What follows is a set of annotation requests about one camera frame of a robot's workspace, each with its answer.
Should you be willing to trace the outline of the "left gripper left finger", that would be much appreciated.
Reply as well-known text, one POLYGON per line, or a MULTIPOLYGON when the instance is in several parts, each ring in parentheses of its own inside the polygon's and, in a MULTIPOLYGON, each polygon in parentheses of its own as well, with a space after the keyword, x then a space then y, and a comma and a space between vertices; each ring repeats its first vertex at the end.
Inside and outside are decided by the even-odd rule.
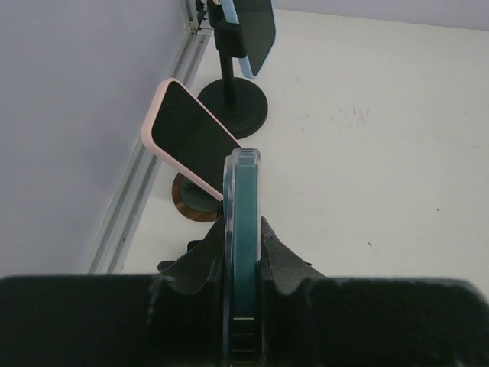
POLYGON ((157 274, 1 281, 3 366, 220 366, 225 222, 157 274))

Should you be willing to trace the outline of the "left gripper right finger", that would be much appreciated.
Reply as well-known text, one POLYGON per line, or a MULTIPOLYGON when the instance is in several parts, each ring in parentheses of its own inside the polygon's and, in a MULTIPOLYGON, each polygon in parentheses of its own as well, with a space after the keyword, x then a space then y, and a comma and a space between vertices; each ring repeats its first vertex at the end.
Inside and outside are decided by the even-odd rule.
POLYGON ((261 223, 266 366, 486 366, 488 302, 451 278, 333 278, 261 223))

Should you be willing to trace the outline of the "black stand with brown base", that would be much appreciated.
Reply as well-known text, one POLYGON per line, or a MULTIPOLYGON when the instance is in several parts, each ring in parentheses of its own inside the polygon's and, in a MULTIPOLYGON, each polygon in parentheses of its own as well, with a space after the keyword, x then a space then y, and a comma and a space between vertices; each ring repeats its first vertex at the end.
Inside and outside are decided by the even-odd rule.
POLYGON ((222 201, 205 192, 182 174, 175 176, 171 193, 179 213, 194 222, 215 222, 222 213, 222 201))

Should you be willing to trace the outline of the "green case phone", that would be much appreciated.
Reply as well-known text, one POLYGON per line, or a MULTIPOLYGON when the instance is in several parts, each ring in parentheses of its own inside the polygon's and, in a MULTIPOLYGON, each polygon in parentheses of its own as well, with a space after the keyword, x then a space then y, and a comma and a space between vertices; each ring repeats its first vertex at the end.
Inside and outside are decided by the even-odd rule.
POLYGON ((259 150, 236 148, 224 165, 222 349, 229 366, 255 365, 261 354, 260 162, 259 150))

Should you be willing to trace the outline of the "pink case phone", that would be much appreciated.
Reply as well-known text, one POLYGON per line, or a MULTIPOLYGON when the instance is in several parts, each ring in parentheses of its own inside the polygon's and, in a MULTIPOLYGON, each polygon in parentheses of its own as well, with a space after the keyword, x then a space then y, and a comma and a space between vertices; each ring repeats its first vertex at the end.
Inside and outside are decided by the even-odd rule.
POLYGON ((238 140, 177 79, 160 83, 141 127, 141 141, 205 192, 223 198, 225 159, 238 140))

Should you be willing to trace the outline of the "black round base phone stand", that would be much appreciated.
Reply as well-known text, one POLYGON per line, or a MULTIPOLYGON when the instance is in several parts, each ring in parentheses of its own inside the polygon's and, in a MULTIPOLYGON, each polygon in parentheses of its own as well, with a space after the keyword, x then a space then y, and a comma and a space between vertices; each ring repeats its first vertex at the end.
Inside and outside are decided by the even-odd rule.
POLYGON ((265 123, 267 97, 259 86, 234 75, 233 60, 246 54, 241 26, 228 23, 222 6, 216 1, 207 1, 206 5, 222 78, 207 85, 198 99, 235 138, 246 138, 265 123))

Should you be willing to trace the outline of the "light blue case phone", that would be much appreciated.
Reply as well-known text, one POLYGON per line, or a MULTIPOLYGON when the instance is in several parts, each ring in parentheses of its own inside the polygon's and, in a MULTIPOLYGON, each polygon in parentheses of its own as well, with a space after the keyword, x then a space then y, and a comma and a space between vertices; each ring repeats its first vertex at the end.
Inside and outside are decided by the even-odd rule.
POLYGON ((276 26, 271 0, 220 1, 225 20, 241 27, 246 55, 239 57, 241 71, 254 79, 275 42, 276 26))

